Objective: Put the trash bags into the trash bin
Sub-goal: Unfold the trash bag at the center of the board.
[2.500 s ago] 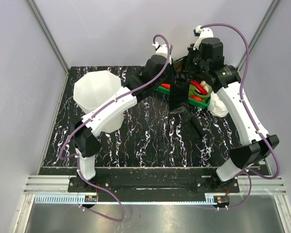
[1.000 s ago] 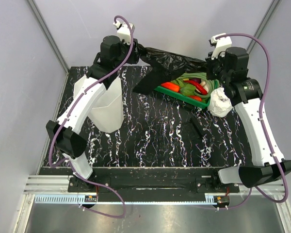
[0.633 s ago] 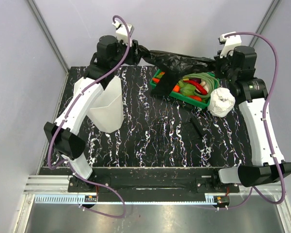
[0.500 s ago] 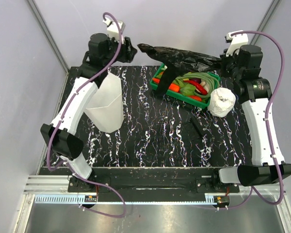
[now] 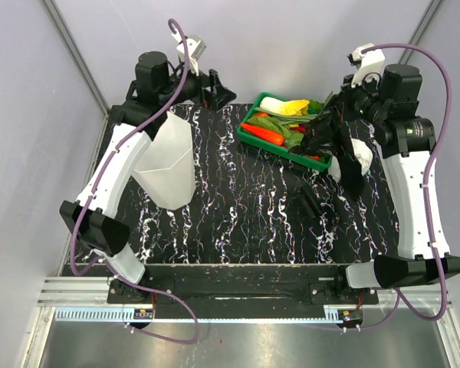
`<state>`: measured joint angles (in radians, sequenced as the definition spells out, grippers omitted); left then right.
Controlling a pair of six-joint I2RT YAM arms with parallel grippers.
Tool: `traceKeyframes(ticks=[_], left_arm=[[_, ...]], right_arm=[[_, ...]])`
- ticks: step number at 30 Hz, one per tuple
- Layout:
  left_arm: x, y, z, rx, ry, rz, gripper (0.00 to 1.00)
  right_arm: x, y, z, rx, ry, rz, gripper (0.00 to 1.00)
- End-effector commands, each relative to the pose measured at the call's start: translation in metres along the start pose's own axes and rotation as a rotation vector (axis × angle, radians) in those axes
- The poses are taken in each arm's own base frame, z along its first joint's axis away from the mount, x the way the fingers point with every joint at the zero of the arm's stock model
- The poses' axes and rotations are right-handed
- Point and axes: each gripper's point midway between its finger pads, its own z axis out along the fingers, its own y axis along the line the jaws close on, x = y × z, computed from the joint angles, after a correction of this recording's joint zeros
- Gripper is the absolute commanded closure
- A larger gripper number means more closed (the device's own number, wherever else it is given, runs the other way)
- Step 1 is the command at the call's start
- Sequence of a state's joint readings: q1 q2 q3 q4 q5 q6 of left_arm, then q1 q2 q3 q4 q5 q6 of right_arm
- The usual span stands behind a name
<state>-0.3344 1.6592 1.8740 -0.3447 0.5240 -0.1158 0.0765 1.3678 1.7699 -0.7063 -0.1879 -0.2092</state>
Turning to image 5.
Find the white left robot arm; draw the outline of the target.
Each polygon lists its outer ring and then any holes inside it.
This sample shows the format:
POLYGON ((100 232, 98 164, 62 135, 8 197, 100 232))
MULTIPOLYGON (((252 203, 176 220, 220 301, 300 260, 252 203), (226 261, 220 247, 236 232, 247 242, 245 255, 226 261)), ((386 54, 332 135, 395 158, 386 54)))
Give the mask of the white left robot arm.
POLYGON ((77 198, 61 204, 71 245, 81 242, 105 259, 132 302, 147 300, 151 285, 130 247, 130 228, 116 219, 128 181, 161 209, 188 205, 196 190, 192 128, 169 109, 192 101, 219 111, 235 98, 214 69, 201 73, 192 60, 172 67, 159 51, 141 54, 125 102, 112 109, 116 124, 106 152, 77 198))

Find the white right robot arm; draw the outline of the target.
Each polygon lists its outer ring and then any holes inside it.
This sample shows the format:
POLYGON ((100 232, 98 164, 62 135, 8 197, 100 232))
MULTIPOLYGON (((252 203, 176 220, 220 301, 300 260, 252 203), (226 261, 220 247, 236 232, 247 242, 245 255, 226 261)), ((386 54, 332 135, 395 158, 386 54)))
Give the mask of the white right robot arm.
POLYGON ((378 255, 370 263, 346 268, 333 285, 338 301, 349 304, 361 288, 429 285, 460 274, 460 257, 452 255, 442 230, 429 162, 435 144, 432 122, 417 116, 422 75, 417 67, 390 64, 383 76, 365 74, 355 83, 343 79, 340 97, 352 120, 373 125, 383 171, 399 221, 395 255, 378 255))

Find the black trash bag roll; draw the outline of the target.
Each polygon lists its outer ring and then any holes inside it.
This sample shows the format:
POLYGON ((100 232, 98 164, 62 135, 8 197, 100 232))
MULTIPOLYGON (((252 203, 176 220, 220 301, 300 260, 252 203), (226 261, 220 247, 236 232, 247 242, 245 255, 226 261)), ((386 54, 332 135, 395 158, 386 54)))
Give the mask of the black trash bag roll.
POLYGON ((299 205, 311 219, 319 218, 324 214, 316 193, 307 185, 300 186, 293 194, 292 201, 299 205))

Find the white faceted trash bin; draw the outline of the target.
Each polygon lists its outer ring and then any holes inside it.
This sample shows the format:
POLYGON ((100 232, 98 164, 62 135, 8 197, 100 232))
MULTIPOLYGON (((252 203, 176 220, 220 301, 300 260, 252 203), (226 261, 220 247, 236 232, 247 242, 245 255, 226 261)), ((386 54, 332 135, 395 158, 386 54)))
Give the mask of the white faceted trash bin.
POLYGON ((190 124, 168 113, 138 160, 133 178, 162 209, 173 211, 189 204, 196 188, 190 124))

